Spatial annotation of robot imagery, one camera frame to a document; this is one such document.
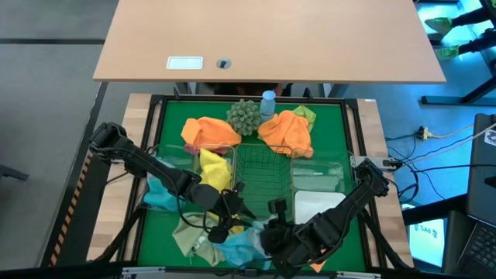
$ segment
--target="light blue cloth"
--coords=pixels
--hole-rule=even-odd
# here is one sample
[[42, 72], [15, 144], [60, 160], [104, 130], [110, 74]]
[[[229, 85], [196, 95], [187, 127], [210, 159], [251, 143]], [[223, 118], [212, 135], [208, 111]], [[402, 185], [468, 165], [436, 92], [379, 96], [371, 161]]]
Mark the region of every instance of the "light blue cloth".
[[[255, 221], [252, 227], [242, 233], [229, 236], [224, 243], [213, 243], [214, 247], [222, 251], [226, 261], [233, 267], [244, 269], [243, 265], [250, 261], [266, 259], [269, 256], [265, 255], [260, 242], [260, 232], [265, 230], [266, 223], [267, 221]], [[264, 261], [263, 269], [267, 270], [269, 267], [270, 261]]]
[[[175, 168], [172, 164], [161, 160], [156, 157], [162, 164]], [[145, 203], [150, 205], [152, 208], [160, 209], [164, 211], [177, 212], [177, 202], [176, 198], [169, 193], [169, 191], [162, 185], [160, 179], [153, 176], [151, 173], [148, 173], [146, 176], [148, 182], [149, 191], [145, 194], [143, 200]], [[185, 201], [179, 200], [179, 205], [181, 208], [183, 207]]]

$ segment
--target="white label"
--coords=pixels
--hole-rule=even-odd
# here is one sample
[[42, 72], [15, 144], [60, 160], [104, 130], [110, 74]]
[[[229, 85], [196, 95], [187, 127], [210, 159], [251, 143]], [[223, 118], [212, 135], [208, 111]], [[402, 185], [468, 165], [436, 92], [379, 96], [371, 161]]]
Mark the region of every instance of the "white label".
[[169, 57], [167, 60], [168, 70], [201, 70], [203, 68], [203, 57]]
[[484, 142], [496, 146], [496, 131], [488, 130], [484, 136]]

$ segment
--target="wooden desk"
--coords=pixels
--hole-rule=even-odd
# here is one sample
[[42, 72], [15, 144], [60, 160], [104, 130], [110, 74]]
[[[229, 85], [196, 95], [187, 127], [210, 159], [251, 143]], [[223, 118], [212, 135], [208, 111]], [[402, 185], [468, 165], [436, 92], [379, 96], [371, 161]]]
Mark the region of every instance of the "wooden desk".
[[[134, 143], [139, 144], [143, 137], [143, 127], [149, 109], [150, 96], [148, 94], [131, 94], [129, 97], [122, 125], [126, 128], [128, 137]], [[374, 100], [358, 100], [358, 105], [367, 155], [387, 156], [388, 152], [376, 102]], [[353, 149], [358, 150], [357, 135], [353, 126], [353, 113], [349, 111], [348, 116], [350, 119], [350, 130], [352, 132], [351, 136], [353, 138]], [[153, 134], [150, 135], [150, 144], [152, 144], [152, 141]], [[123, 172], [124, 170], [121, 165], [112, 165], [108, 177], [115, 177]], [[107, 185], [88, 252], [89, 260], [93, 260], [99, 256], [121, 229], [132, 181], [132, 176], [128, 175]], [[377, 198], [376, 201], [377, 213], [384, 236], [403, 261], [413, 266], [395, 186], [390, 184], [389, 195], [385, 198]], [[369, 234], [368, 239], [373, 265], [378, 266], [374, 238]], [[134, 234], [131, 233], [126, 250], [126, 259], [130, 258], [133, 240]]]
[[[172, 56], [203, 68], [168, 70]], [[408, 0], [120, 0], [94, 79], [446, 81]]]

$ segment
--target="metal wire basket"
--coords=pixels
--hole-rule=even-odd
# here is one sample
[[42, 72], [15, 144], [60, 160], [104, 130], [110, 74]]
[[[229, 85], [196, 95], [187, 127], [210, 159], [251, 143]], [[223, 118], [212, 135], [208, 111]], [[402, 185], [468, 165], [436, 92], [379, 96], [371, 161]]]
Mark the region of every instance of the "metal wire basket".
[[235, 155], [235, 183], [243, 182], [246, 207], [258, 218], [270, 216], [268, 202], [286, 199], [286, 218], [292, 219], [291, 149], [285, 146], [240, 144]]

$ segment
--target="green mat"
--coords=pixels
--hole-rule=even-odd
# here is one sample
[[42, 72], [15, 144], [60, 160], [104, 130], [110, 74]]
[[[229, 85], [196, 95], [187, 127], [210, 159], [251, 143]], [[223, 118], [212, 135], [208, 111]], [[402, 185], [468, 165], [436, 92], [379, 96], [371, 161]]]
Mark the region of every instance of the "green mat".
[[[198, 119], [202, 116], [217, 119], [226, 119], [226, 111], [230, 103], [224, 102], [175, 102], [168, 101], [165, 113], [164, 127], [160, 141], [159, 157], [166, 157], [166, 145], [184, 145], [181, 130], [186, 119]], [[298, 105], [277, 104], [276, 112], [292, 110]], [[350, 163], [346, 149], [345, 130], [341, 108], [338, 105], [306, 105], [317, 114], [315, 127], [312, 130], [312, 147], [315, 155], [319, 153], [339, 154], [344, 170], [345, 194], [353, 190], [350, 176]], [[243, 137], [243, 143], [263, 143], [257, 135]], [[184, 211], [201, 211], [198, 207], [187, 205]], [[177, 213], [148, 211], [146, 215], [138, 264], [140, 266], [166, 266], [166, 267], [210, 267], [200, 257], [186, 258], [177, 247], [172, 232], [177, 226], [179, 216]], [[231, 267], [222, 262], [215, 267]], [[350, 225], [350, 233], [344, 239], [343, 247], [332, 255], [325, 263], [322, 271], [345, 270], [365, 271], [365, 259], [360, 240], [360, 231], [357, 219]]]

